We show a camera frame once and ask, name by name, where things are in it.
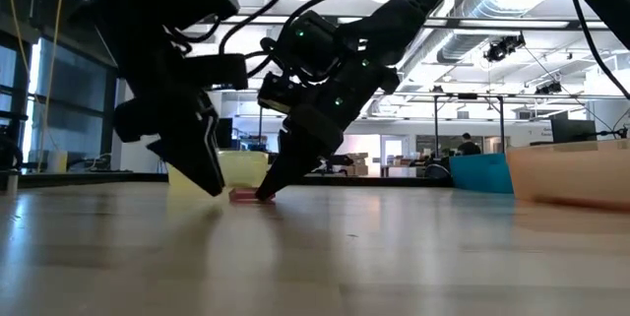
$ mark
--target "yellow cable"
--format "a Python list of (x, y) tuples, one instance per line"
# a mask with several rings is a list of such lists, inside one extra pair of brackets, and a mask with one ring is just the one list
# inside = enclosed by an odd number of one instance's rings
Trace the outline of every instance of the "yellow cable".
[[(31, 82), (31, 69), (29, 66), (29, 60), (27, 59), (27, 53), (24, 49), (24, 44), (22, 42), (22, 32), (20, 31), (20, 22), (18, 21), (18, 14), (16, 12), (16, 4), (15, 4), (15, 0), (9, 0), (9, 3), (11, 5), (11, 12), (13, 14), (13, 23), (14, 26), (16, 28), (16, 35), (18, 37), (18, 45), (20, 46), (20, 53), (22, 55), (22, 61), (24, 62), (24, 66), (27, 72), (27, 77), (28, 77), (28, 81), (27, 83), (29, 84)], [(58, 5), (58, 9), (57, 9), (57, 22), (55, 25), (55, 41), (54, 41), (54, 45), (53, 45), (53, 53), (56, 49), (56, 38), (58, 35), (58, 31), (59, 31), (59, 16), (61, 14), (61, 0), (59, 0), (59, 5)], [(50, 79), (48, 81), (48, 94), (50, 95), (50, 84), (52, 82), (52, 72), (50, 74)], [(32, 94), (34, 97), (34, 101), (33, 101), (33, 105), (35, 104), (40, 104), (40, 99), (39, 97), (37, 97), (37, 94)], [(46, 100), (46, 107), (44, 109), (45, 113), (46, 113), (46, 118), (43, 117), (43, 113), (41, 113), (41, 119), (42, 122), (46, 123), (47, 122), (47, 112), (48, 112), (48, 105), (49, 105), (49, 100)], [(52, 135), (50, 133), (48, 133), (48, 137), (50, 138), (50, 142), (52, 143), (52, 146), (55, 148), (56, 151), (59, 151), (59, 147), (57, 146), (57, 144), (55, 143), (54, 139), (52, 138)], [(40, 146), (43, 145), (43, 140), (40, 140)], [(40, 161), (37, 164), (37, 171), (39, 171), (41, 169), (41, 159), (42, 159), (42, 154), (43, 152), (40, 154)]]
[(48, 130), (48, 109), (50, 107), (50, 93), (52, 92), (52, 75), (55, 67), (55, 56), (57, 55), (57, 37), (59, 36), (59, 20), (61, 19), (61, 4), (63, 0), (57, 2), (57, 16), (55, 18), (55, 33), (52, 38), (52, 58), (50, 60), (50, 71), (48, 76), (48, 92), (46, 94), (46, 106), (43, 109), (41, 133), (39, 133), (39, 160), (37, 161), (37, 172), (41, 172), (43, 162), (43, 140), (44, 133)]

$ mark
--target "monitor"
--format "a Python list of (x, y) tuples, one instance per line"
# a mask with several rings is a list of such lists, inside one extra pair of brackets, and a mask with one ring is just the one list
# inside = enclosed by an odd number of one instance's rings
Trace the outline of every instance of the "monitor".
[(596, 141), (598, 131), (593, 120), (551, 119), (553, 143)]

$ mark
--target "cardboard box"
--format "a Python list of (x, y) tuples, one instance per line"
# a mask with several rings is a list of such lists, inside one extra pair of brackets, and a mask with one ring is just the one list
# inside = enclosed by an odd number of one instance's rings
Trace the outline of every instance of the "cardboard box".
[(353, 165), (365, 165), (365, 158), (353, 158)]
[(341, 169), (345, 169), (348, 177), (354, 176), (354, 166), (344, 166)]
[(367, 168), (367, 166), (365, 164), (363, 164), (363, 165), (356, 165), (354, 167), (354, 175), (355, 176), (366, 176), (369, 173), (368, 171), (369, 170), (368, 170), (368, 168)]
[(347, 154), (347, 156), (352, 159), (355, 159), (355, 158), (359, 159), (359, 158), (368, 158), (369, 154), (368, 153), (358, 153), (358, 154), (353, 153), (353, 154)]

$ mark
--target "pink object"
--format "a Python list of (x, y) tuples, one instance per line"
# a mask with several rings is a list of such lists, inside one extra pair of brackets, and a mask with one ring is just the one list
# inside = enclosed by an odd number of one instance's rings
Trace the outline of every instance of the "pink object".
[(276, 195), (273, 195), (266, 201), (260, 201), (256, 198), (256, 188), (234, 188), (229, 192), (229, 201), (231, 203), (256, 203), (256, 204), (273, 204)]

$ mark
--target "desk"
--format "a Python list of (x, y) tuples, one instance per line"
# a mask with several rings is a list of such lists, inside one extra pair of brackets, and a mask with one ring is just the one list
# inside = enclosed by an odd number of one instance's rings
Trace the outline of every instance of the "desk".
[(384, 165), (381, 166), (381, 177), (383, 178), (387, 178), (390, 176), (390, 168), (402, 168), (404, 169), (406, 172), (413, 172), (413, 174), (407, 174), (406, 176), (411, 176), (411, 177), (417, 177), (418, 174), (418, 168), (421, 168), (422, 171), (424, 171), (424, 166), (409, 166), (409, 165), (394, 165), (394, 164), (388, 164), (388, 165)]

